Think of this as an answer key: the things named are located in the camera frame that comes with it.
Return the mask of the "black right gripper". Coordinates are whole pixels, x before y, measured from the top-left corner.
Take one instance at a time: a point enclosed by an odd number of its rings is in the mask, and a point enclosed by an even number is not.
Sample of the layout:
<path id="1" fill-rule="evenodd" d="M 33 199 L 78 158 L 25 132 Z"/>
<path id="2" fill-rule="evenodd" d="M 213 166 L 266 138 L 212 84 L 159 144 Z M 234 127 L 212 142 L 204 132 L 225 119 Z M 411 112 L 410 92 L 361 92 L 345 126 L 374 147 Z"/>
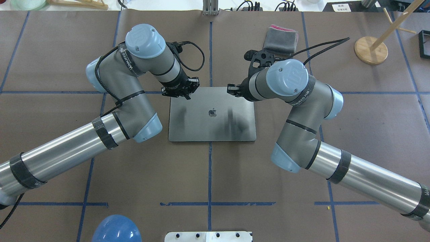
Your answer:
<path id="1" fill-rule="evenodd" d="M 239 85 L 228 84 L 227 93 L 233 95 L 234 97 L 242 97 L 245 99 L 250 99 L 251 95 L 249 93 L 249 83 L 243 82 Z"/>

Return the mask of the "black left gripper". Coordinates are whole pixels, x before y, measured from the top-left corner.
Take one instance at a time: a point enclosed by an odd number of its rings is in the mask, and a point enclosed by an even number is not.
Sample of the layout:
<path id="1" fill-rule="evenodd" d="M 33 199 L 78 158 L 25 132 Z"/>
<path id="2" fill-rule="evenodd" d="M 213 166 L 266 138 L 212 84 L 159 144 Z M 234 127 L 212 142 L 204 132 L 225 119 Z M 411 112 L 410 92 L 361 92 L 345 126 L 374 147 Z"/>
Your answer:
<path id="1" fill-rule="evenodd" d="M 190 100 L 190 94 L 194 93 L 200 86 L 198 77 L 190 78 L 188 76 L 178 77 L 175 80 L 162 83 L 161 94 L 168 97 L 184 97 Z"/>

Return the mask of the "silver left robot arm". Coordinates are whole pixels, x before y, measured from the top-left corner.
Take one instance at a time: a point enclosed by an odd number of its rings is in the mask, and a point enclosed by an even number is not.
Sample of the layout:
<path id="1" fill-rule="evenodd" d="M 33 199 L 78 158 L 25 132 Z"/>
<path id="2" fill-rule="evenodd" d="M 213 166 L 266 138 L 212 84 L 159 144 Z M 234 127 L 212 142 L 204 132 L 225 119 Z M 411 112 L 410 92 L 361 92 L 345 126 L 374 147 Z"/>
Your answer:
<path id="1" fill-rule="evenodd" d="M 86 67 L 89 82 L 115 101 L 115 106 L 69 133 L 1 164 L 1 209 L 14 205 L 28 190 L 133 139 L 144 142 L 162 130 L 139 77 L 151 73 L 168 97 L 190 99 L 200 85 L 187 76 L 179 54 L 189 41 L 167 42 L 149 24 L 138 24 L 125 40 Z"/>

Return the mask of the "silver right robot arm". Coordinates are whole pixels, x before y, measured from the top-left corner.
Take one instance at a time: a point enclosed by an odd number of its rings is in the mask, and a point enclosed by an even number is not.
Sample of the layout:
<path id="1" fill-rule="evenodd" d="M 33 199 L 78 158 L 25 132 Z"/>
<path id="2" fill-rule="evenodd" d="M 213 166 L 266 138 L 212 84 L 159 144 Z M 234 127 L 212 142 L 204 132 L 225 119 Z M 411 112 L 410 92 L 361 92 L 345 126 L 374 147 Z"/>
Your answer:
<path id="1" fill-rule="evenodd" d="M 318 138 L 324 120 L 336 117 L 343 96 L 288 59 L 261 68 L 227 93 L 258 102 L 277 98 L 292 106 L 271 160 L 292 173 L 302 168 L 385 205 L 429 231 L 429 187 L 333 147 Z"/>

